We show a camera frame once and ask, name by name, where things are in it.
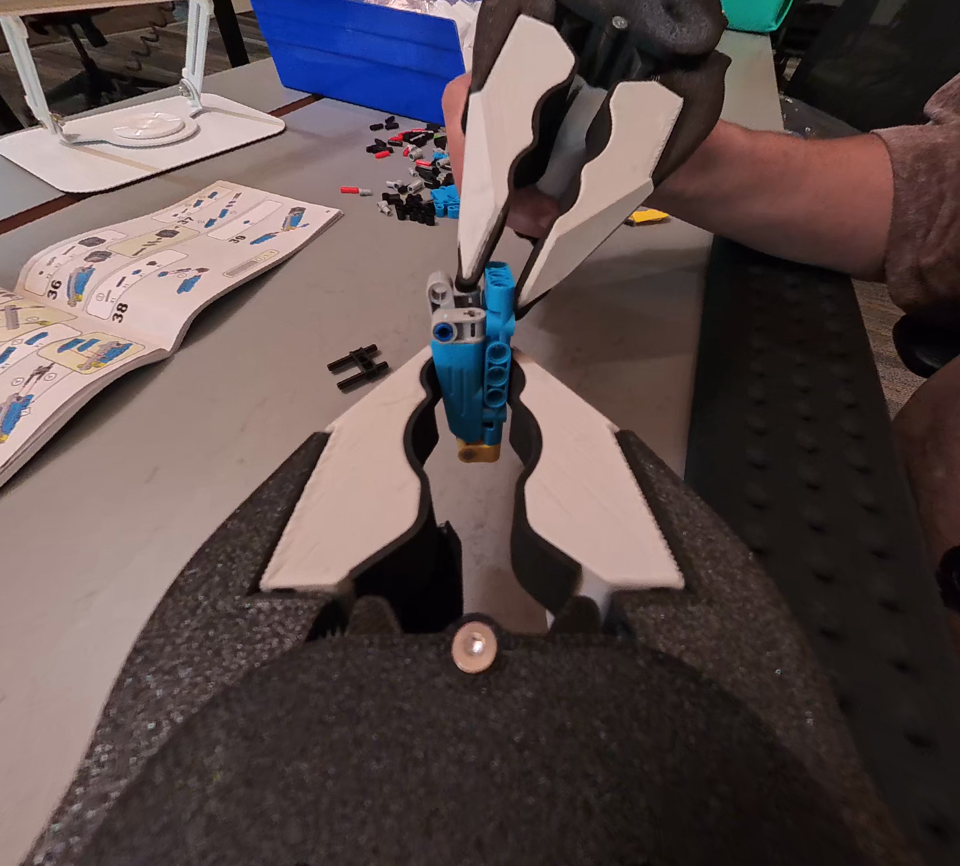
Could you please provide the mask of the white laptop stand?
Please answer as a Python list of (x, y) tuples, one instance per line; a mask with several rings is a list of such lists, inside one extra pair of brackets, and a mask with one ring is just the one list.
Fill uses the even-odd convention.
[(274, 136), (284, 123), (203, 93), (212, 0), (189, 0), (186, 58), (162, 99), (61, 120), (42, 91), (24, 18), (75, 8), (165, 0), (1, 0), (2, 29), (39, 126), (2, 136), (2, 156), (62, 193), (94, 193)]

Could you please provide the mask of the person's right forearm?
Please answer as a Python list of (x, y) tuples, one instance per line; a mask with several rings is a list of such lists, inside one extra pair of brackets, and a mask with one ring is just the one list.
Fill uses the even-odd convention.
[(708, 217), (746, 245), (862, 279), (905, 310), (958, 302), (959, 77), (925, 122), (802, 140), (720, 121), (704, 143)]

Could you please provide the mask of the pile of small building pieces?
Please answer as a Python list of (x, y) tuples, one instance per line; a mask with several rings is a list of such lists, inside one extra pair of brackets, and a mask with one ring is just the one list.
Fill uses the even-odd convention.
[(459, 217), (461, 197), (445, 127), (387, 115), (368, 130), (364, 160), (347, 175), (343, 195), (367, 197), (386, 216), (428, 227)]

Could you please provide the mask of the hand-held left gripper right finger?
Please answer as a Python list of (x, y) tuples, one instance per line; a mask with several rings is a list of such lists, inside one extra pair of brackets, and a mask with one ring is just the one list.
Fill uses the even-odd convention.
[(521, 351), (510, 376), (510, 445), (522, 463), (510, 560), (551, 615), (571, 598), (601, 617), (620, 592), (679, 591), (685, 579), (639, 483), (635, 436)]

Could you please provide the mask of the black pin connector piece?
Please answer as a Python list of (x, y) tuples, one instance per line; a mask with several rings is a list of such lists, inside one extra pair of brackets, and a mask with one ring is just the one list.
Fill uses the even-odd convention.
[(327, 369), (332, 375), (344, 375), (337, 381), (337, 388), (349, 393), (385, 376), (390, 371), (390, 364), (380, 357), (378, 345), (370, 344), (330, 362)]

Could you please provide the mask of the blue grey yellow brick assembly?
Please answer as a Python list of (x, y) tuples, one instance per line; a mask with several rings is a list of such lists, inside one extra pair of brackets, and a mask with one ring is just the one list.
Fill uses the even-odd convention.
[(490, 261), (482, 286), (455, 290), (432, 274), (426, 287), (431, 352), (447, 422), (466, 463), (498, 461), (516, 330), (515, 280), (509, 265)]

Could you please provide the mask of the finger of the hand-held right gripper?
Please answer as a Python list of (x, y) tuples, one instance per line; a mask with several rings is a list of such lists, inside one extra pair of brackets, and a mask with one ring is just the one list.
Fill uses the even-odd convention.
[(641, 206), (683, 99), (654, 80), (613, 87), (596, 120), (609, 134), (582, 167), (572, 206), (534, 249), (516, 287), (515, 306), (531, 308), (568, 277)]
[(466, 110), (456, 287), (472, 291), (498, 243), (515, 168), (537, 145), (542, 106), (572, 80), (576, 58), (549, 22), (515, 20)]

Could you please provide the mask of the black perforated panel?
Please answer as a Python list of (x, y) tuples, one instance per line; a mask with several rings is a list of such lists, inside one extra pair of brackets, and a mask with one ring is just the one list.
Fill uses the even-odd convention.
[(783, 593), (898, 824), (958, 864), (958, 660), (852, 283), (710, 252), (686, 482)]

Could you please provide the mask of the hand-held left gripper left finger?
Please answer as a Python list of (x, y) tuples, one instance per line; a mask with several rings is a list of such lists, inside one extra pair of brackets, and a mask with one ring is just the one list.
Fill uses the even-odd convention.
[(333, 421), (259, 588), (335, 594), (426, 530), (438, 442), (425, 347)]

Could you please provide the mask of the blue plastic bin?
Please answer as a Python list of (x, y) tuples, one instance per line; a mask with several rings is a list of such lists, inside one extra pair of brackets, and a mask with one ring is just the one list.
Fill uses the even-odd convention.
[(282, 84), (384, 114), (443, 122), (464, 73), (453, 20), (354, 0), (250, 0)]

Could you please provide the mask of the instruction booklet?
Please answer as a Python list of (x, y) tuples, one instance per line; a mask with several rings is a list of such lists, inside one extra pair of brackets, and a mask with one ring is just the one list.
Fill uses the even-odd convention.
[(218, 181), (34, 255), (1, 293), (1, 482), (90, 399), (174, 354), (195, 318), (341, 210)]

